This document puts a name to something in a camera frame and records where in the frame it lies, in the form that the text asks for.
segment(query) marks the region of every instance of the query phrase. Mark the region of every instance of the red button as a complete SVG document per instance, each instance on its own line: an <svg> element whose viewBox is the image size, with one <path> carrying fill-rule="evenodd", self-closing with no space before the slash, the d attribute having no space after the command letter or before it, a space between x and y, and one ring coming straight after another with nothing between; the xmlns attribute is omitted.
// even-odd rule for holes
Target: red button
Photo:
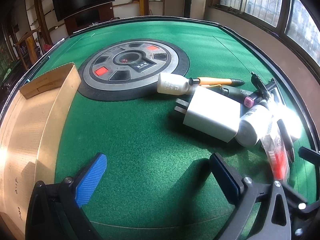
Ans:
<svg viewBox="0 0 320 240"><path fill-rule="evenodd" d="M101 75L103 75L104 73L106 73L107 71L108 71L107 68L101 67L101 68L98 68L98 69L95 71L95 74L96 74L97 76L101 76Z"/></svg>
<svg viewBox="0 0 320 240"><path fill-rule="evenodd" d="M156 49L158 49L158 47L156 47L156 46L154 46L154 45L151 45L151 46L148 46L147 49L156 50Z"/></svg>

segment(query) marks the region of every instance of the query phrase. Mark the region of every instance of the charger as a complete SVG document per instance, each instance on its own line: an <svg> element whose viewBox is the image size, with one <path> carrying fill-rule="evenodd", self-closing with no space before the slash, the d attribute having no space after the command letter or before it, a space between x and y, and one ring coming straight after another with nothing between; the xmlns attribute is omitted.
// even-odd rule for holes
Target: charger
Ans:
<svg viewBox="0 0 320 240"><path fill-rule="evenodd" d="M183 124L222 141L229 142L238 132L240 103L198 86L190 103L177 99L174 109L185 114Z"/></svg>

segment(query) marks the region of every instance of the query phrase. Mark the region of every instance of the cardboard box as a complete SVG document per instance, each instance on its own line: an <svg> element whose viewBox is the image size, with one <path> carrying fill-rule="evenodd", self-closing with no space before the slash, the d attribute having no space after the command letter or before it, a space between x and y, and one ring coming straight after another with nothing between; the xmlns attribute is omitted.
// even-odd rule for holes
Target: cardboard box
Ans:
<svg viewBox="0 0 320 240"><path fill-rule="evenodd" d="M62 129L81 79L74 63L22 86L0 127L0 214L24 239L34 184L54 183Z"/></svg>

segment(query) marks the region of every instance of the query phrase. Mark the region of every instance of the green tabletop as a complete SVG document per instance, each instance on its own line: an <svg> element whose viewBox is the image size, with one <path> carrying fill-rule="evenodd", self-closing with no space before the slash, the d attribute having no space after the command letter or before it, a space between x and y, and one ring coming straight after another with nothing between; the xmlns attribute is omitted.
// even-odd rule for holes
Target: green tabletop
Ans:
<svg viewBox="0 0 320 240"><path fill-rule="evenodd" d="M268 67L234 37L218 27L190 22L145 21L108 26L67 39L37 73L74 62L77 68L97 50L128 39L158 39L186 52L186 77L212 76L246 81L250 72L267 83ZM287 105L293 109L282 89ZM172 115L177 97L154 94L122 102L101 102L76 93L60 140L55 181L75 175L97 152L108 167L86 215L104 239L213 239L234 209L210 173L208 158L219 152L225 161L256 182L271 182L265 152L241 147L182 125ZM310 147L306 131L294 149ZM299 158L290 168L290 184L309 202L316 200L316 174ZM253 223L259 205L242 234Z"/></svg>

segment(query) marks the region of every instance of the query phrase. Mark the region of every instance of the chair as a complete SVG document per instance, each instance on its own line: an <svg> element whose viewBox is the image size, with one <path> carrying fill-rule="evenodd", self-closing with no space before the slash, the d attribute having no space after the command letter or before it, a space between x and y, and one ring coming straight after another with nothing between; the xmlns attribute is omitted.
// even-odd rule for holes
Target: chair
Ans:
<svg viewBox="0 0 320 240"><path fill-rule="evenodd" d="M22 55L22 52L21 52L21 48L20 48L20 44L25 41L26 42L26 45L27 45L27 49L28 49L28 53L29 53L29 57L30 57L30 61L31 61L31 64L35 64L37 61L38 61L38 56L36 54L36 42L35 42L35 39L33 38L33 33L37 33L38 35L38 40L39 40L39 44L40 44L40 49L42 51L42 53L44 54L45 51L44 51L44 46L42 44L42 41L41 41L41 38L40 38L40 26L34 30L31 30L29 32L27 32L26 34L24 34L22 36L22 38L17 42L15 43L13 46L17 49L17 53L23 63L23 66L25 67L26 70L28 70L28 66L26 64L26 62L24 61L24 58L23 58L23 55Z"/></svg>

